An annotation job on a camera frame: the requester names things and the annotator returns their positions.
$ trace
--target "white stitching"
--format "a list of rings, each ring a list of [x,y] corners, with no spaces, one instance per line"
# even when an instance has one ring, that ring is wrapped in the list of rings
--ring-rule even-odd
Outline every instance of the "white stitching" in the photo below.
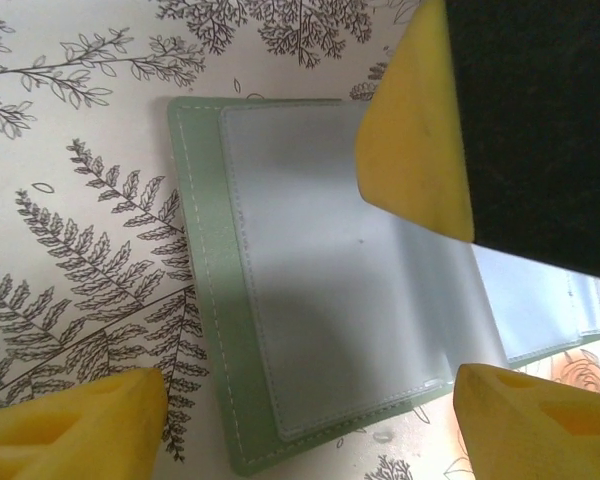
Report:
[[[302,106],[302,105],[306,106],[306,105],[311,105],[311,104],[301,104],[301,105],[298,105],[298,104],[293,104],[293,105],[271,105],[269,107],[270,108],[276,108],[276,107],[281,108],[283,106],[290,107],[290,106]],[[226,357],[226,354],[225,354],[225,351],[224,351],[224,344],[222,342],[222,337],[220,335],[220,325],[218,323],[218,310],[217,310],[217,307],[216,307],[215,295],[214,295],[214,292],[213,292],[213,283],[211,281],[211,272],[210,272],[210,269],[209,269],[209,260],[207,258],[207,252],[206,252],[206,248],[204,246],[204,230],[202,228],[202,222],[200,220],[200,214],[199,214],[198,204],[197,204],[197,201],[195,199],[195,195],[193,194],[193,189],[194,189],[194,187],[193,187],[193,173],[191,171],[191,165],[190,165],[190,162],[189,162],[189,151],[187,149],[187,143],[186,143],[185,138],[184,138],[184,130],[182,128],[182,118],[180,117],[180,110],[192,110],[192,109],[193,110],[222,110],[223,108],[224,107],[181,105],[181,106],[179,106],[177,108],[176,117],[178,119],[178,124],[179,124],[179,129],[180,129],[180,138],[182,140],[182,145],[183,145],[183,149],[184,149],[184,153],[185,153],[185,159],[186,159],[186,163],[187,163],[187,171],[188,171],[188,174],[189,174],[189,185],[191,187],[191,200],[193,202],[193,206],[194,206],[194,209],[195,209],[195,212],[196,212],[196,224],[197,224],[197,227],[198,227],[198,231],[200,233],[200,245],[201,245],[201,248],[202,248],[202,256],[204,258],[204,265],[205,265],[205,272],[206,272],[206,275],[207,275],[207,281],[209,282],[209,294],[211,296],[211,305],[213,307],[213,321],[214,321],[214,324],[215,324],[215,327],[216,327],[216,332],[218,334],[218,345],[220,347],[220,352],[221,352],[221,355],[222,355],[222,361],[223,361],[223,364],[224,364],[223,365],[224,366],[224,374],[225,374],[225,378],[227,380],[227,392],[229,394],[229,402],[231,403],[231,412],[232,412],[233,421],[234,421],[234,424],[235,424],[236,440],[238,441],[238,447],[240,449],[240,454],[242,455],[242,460],[246,464],[251,465],[251,464],[259,462],[261,460],[266,460],[266,459],[278,457],[278,456],[282,455],[283,453],[285,453],[285,452],[287,452],[289,450],[293,450],[295,447],[299,447],[299,446],[301,446],[301,445],[303,445],[303,444],[305,444],[305,443],[307,443],[307,442],[309,442],[311,440],[315,440],[315,439],[324,437],[324,436],[330,434],[331,432],[335,431],[336,429],[345,428],[345,427],[347,427],[349,425],[353,425],[353,424],[355,424],[355,423],[357,423],[359,421],[365,420],[365,419],[367,419],[369,417],[375,417],[375,416],[378,416],[378,415],[380,415],[380,414],[382,414],[384,412],[388,412],[390,410],[394,410],[394,409],[397,409],[399,407],[402,407],[403,405],[406,405],[407,403],[410,403],[414,399],[414,397],[411,397],[409,399],[405,399],[403,401],[397,402],[397,403],[395,403],[393,405],[388,405],[388,406],[383,407],[383,408],[381,408],[379,410],[375,410],[373,412],[369,412],[369,413],[366,413],[364,415],[359,415],[359,416],[357,416],[355,418],[351,418],[351,419],[349,419],[349,420],[347,420],[345,422],[342,422],[342,423],[334,425],[334,426],[332,426],[330,428],[324,429],[321,432],[316,433],[315,435],[310,435],[310,436],[308,436],[306,438],[303,438],[303,439],[297,440],[297,441],[295,441],[293,443],[290,443],[289,445],[287,445],[284,448],[279,448],[277,450],[274,450],[273,452],[270,452],[267,455],[263,455],[263,456],[260,456],[260,457],[257,457],[257,458],[251,459],[251,460],[247,460],[247,458],[245,457],[244,449],[243,449],[243,446],[242,446],[242,439],[240,437],[240,425],[239,425],[239,422],[238,422],[238,416],[237,416],[237,413],[236,413],[235,403],[234,403],[234,400],[233,400],[233,392],[231,391],[231,380],[230,380],[230,377],[229,377],[229,366],[228,366],[227,357]]]
[[[220,110],[220,107],[202,107],[205,110],[214,109]],[[224,352],[224,344],[222,342],[222,337],[220,335],[220,326],[218,325],[218,309],[216,306],[216,300],[213,293],[213,283],[211,281],[211,272],[209,270],[209,259],[207,258],[207,250],[204,246],[204,231],[202,229],[202,222],[200,220],[200,212],[198,209],[198,202],[196,202],[195,195],[193,194],[193,173],[191,172],[191,165],[189,164],[189,150],[187,149],[187,142],[184,139],[184,130],[182,128],[182,119],[180,118],[180,110],[176,112],[176,116],[178,118],[178,123],[180,126],[180,138],[182,140],[182,146],[184,148],[184,156],[187,160],[187,171],[189,173],[189,185],[191,187],[191,200],[193,202],[193,208],[196,212],[196,224],[198,225],[198,231],[200,232],[200,245],[202,247],[202,256],[204,258],[204,268],[207,273],[207,281],[209,282],[209,295],[211,296],[211,305],[213,307],[213,321],[216,326],[216,332],[218,333],[218,345],[220,346],[220,353],[222,354],[222,363],[224,364],[224,374],[227,379],[227,391],[229,392],[229,402],[231,403],[231,411],[233,412],[233,421],[236,424],[236,438],[238,440],[238,446],[240,448],[240,453],[242,454],[242,459],[244,458],[244,451],[242,449],[242,441],[240,439],[240,426],[238,425],[238,416],[236,415],[236,407],[233,401],[233,392],[231,391],[231,382],[229,380],[229,365],[227,364],[227,357]]]

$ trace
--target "leaf pattern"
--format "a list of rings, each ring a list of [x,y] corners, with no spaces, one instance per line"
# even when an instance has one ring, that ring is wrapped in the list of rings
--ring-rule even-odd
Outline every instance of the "leaf pattern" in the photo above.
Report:
[[[206,352],[190,339],[202,337],[202,326],[195,304],[195,290],[187,287],[172,297],[162,308],[147,318],[148,323],[157,323],[160,328],[147,335],[146,339],[157,342],[149,352],[160,357],[156,364],[165,377],[169,399],[169,413],[162,438],[166,450],[175,460],[184,461],[185,424],[191,419],[186,410],[194,403],[186,396],[200,388],[199,377],[209,371],[198,365],[207,358]]]
[[[367,79],[370,81],[354,85],[351,91],[349,92],[349,97],[351,98],[351,100],[371,100],[388,66],[389,64],[387,62],[378,62],[373,67],[371,67],[369,69],[371,73],[369,73],[369,75],[367,76]]]
[[[130,242],[112,250],[106,233],[95,240],[93,225],[80,232],[73,219],[65,222],[57,213],[51,215],[32,202],[24,190],[17,192],[16,204],[22,207],[18,213],[38,237],[38,243],[49,248],[47,253],[52,257],[63,259],[56,265],[66,271],[66,278],[78,284],[71,291],[89,297],[76,303],[77,308],[99,310],[103,318],[113,319],[126,314],[129,308],[142,308],[160,283],[162,270],[141,279],[138,272],[144,272],[150,264],[129,264]]]
[[[167,276],[180,281],[192,280],[191,268],[187,255],[187,243],[184,236],[184,228],[174,223],[176,213],[180,208],[180,198],[178,191],[173,190],[169,197],[159,206],[155,205],[157,195],[164,177],[158,176],[151,178],[141,189],[142,193],[138,195],[140,189],[140,171],[134,170],[129,173],[122,184],[119,186],[120,165],[113,165],[105,171],[102,157],[94,158],[91,150],[85,147],[85,142],[75,139],[67,150],[73,152],[71,161],[78,166],[75,172],[90,177],[86,183],[88,187],[96,188],[102,191],[98,201],[114,200],[115,207],[111,213],[122,214],[131,213],[133,216],[124,222],[128,228],[147,227],[137,238],[145,241],[160,241],[169,239],[166,244],[155,247],[151,253],[163,257],[163,265],[170,267],[167,270]],[[146,264],[134,264],[130,269],[133,274],[123,275],[124,285],[133,278],[139,278],[142,271],[147,268]]]
[[[364,480],[413,480],[411,467],[404,460],[394,460],[380,455],[375,472],[366,473]]]
[[[80,33],[72,42],[60,42],[64,50],[62,60],[50,61],[47,55],[38,56],[31,65],[9,68],[0,58],[0,77],[18,76],[21,86],[31,92],[48,87],[51,93],[64,103],[78,110],[82,106],[107,106],[107,97],[112,90],[91,87],[94,76],[117,77],[117,66],[126,65],[138,81],[157,78],[173,82],[178,87],[188,87],[205,69],[205,58],[201,47],[188,45],[181,37],[149,37],[150,53],[132,56],[127,48],[134,41],[129,28],[108,33],[94,33],[92,38]],[[0,20],[0,57],[11,53],[3,43],[5,34],[15,30]],[[24,130],[31,128],[36,117],[25,113],[33,102],[18,105],[4,103],[0,96],[0,132],[10,139],[21,137]]]

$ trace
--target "branch drawing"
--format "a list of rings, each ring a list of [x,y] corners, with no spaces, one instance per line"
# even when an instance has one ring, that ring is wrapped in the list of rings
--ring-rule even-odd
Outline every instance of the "branch drawing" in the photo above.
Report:
[[[160,20],[186,20],[187,28],[214,55],[224,53],[247,23],[243,0],[158,0]]]
[[[348,32],[358,43],[371,38],[364,0],[157,0],[161,20],[185,20],[210,53],[223,54],[249,20],[274,55],[292,55],[305,68],[322,57],[341,58]]]
[[[191,419],[184,410],[195,405],[185,395],[201,387],[193,379],[209,374],[206,368],[197,364],[207,359],[206,352],[189,340],[202,338],[202,325],[195,300],[194,288],[187,287],[147,318],[147,323],[160,325],[146,339],[159,342],[149,353],[161,358],[156,367],[163,372],[169,399],[162,440],[166,443],[167,452],[174,460],[181,462],[185,458],[182,435],[187,431],[185,424]]]
[[[375,472],[366,473],[364,480],[413,480],[411,467],[404,460],[387,459],[386,455],[380,455],[380,465]]]
[[[111,242],[106,233],[94,242],[93,225],[80,232],[73,219],[65,224],[57,213],[52,215],[33,203],[24,190],[17,192],[16,204],[22,207],[18,213],[38,237],[38,243],[47,247],[52,257],[64,259],[56,265],[67,271],[67,279],[79,284],[71,291],[88,297],[76,303],[76,307],[97,311],[78,319],[82,324],[91,319],[109,321],[139,310],[159,285],[164,275],[162,270],[144,275],[153,264],[150,260],[127,266],[131,256],[129,241],[111,255]]]
[[[371,100],[388,66],[389,64],[387,62],[377,62],[374,66],[369,68],[371,73],[367,76],[367,79],[371,81],[354,85],[349,92],[349,97],[351,97],[351,100]]]
[[[105,172],[102,157],[93,157],[91,150],[85,148],[85,143],[75,139],[67,150],[74,152],[73,163],[78,164],[75,172],[91,177],[86,185],[102,190],[98,201],[116,200],[117,205],[111,213],[136,212],[138,215],[124,223],[125,227],[138,228],[151,225],[137,235],[140,240],[159,241],[169,239],[169,243],[155,247],[151,253],[162,257],[162,263],[169,267],[167,275],[182,281],[191,280],[192,274],[187,253],[187,241],[183,227],[174,224],[174,219],[180,207],[178,191],[173,190],[169,198],[160,206],[154,208],[154,203],[160,184],[164,177],[154,177],[145,185],[142,194],[139,193],[140,171],[131,172],[124,183],[119,185],[120,166],[114,165]]]
[[[81,106],[106,106],[105,97],[112,91],[108,88],[89,87],[94,71],[108,77],[116,77],[115,67],[126,64],[137,80],[158,78],[165,82],[173,81],[179,87],[188,87],[196,80],[204,68],[204,54],[201,47],[188,45],[181,37],[150,37],[151,53],[129,56],[125,45],[133,42],[128,35],[129,28],[109,29],[108,35],[93,34],[93,39],[80,33],[75,42],[60,42],[64,49],[64,59],[49,61],[47,55],[40,55],[30,66],[7,68],[0,63],[1,75],[19,75],[21,85],[29,92],[34,88],[47,86],[51,92],[76,110]],[[15,31],[0,20],[0,54],[10,53],[2,43],[3,34]],[[30,101],[11,105],[0,97],[0,132],[8,138],[22,136],[22,130],[30,129],[29,122],[35,117],[26,112],[33,105]]]

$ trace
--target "green card holder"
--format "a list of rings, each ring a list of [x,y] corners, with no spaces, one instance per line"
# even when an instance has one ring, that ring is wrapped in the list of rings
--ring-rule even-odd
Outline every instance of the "green card holder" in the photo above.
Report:
[[[289,390],[293,390],[294,378],[285,377],[283,369],[289,367],[280,366],[280,362],[272,364],[272,358],[280,355],[275,345],[263,346],[265,340],[270,341],[274,337],[275,325],[266,326],[264,320],[260,323],[254,320],[256,314],[261,318],[266,317],[267,304],[266,299],[262,300],[262,310],[258,311],[256,308],[254,285],[258,281],[262,285],[264,280],[251,278],[250,262],[257,261],[258,249],[247,244],[248,235],[243,230],[242,218],[248,215],[248,209],[244,206],[248,203],[247,200],[255,197],[247,182],[242,190],[235,183],[237,174],[234,170],[240,169],[240,159],[236,157],[240,156],[240,152],[229,151],[226,137],[230,129],[228,130],[223,113],[238,112],[238,118],[241,110],[320,105],[330,109],[339,108],[339,102],[333,100],[182,97],[173,100],[168,109],[173,153],[197,283],[198,306],[209,344],[208,352],[227,450],[234,471],[244,476],[271,467],[357,428],[411,411],[415,406],[452,390],[453,374],[449,373],[453,370],[453,362],[449,371],[443,367],[431,366],[430,363],[435,362],[429,362],[423,368],[435,370],[434,373],[439,371],[440,375],[430,375],[439,381],[421,382],[422,388],[400,392],[404,395],[385,395],[383,400],[386,401],[365,403],[364,399],[367,397],[361,393],[361,403],[349,409],[350,411],[338,410],[335,405],[333,412],[338,413],[337,415],[325,415],[312,422],[307,420],[307,412],[302,411],[299,400],[289,394]],[[356,106],[345,108],[358,111]],[[238,124],[234,118],[234,127]],[[228,159],[230,155],[233,155],[233,163]],[[301,174],[302,172],[294,172],[294,175]],[[243,195],[244,205],[240,203],[240,195]],[[262,195],[267,195],[266,189],[262,191]],[[539,351],[532,357],[509,364],[521,366],[568,346],[599,338],[600,334],[583,336],[569,345]],[[282,344],[285,341],[288,339],[279,339]],[[477,345],[470,350],[475,355],[480,348],[483,347]],[[482,355],[496,358],[499,353],[486,352]],[[462,352],[458,352],[456,363],[466,358],[462,357]],[[506,362],[506,357],[504,360],[498,357],[494,363],[502,361]],[[390,376],[391,372],[385,369],[385,373]],[[337,398],[338,387],[342,390],[347,385],[346,380],[343,380],[342,385],[334,385],[334,398]],[[280,388],[280,397],[276,396],[276,388]],[[387,385],[379,388],[386,390]],[[302,391],[295,393],[302,398]]]

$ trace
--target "floral pattern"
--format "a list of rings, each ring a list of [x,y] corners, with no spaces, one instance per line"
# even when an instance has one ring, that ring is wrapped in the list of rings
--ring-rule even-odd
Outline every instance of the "floral pattern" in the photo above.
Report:
[[[587,350],[565,352],[553,360],[555,382],[600,393],[600,360]]]

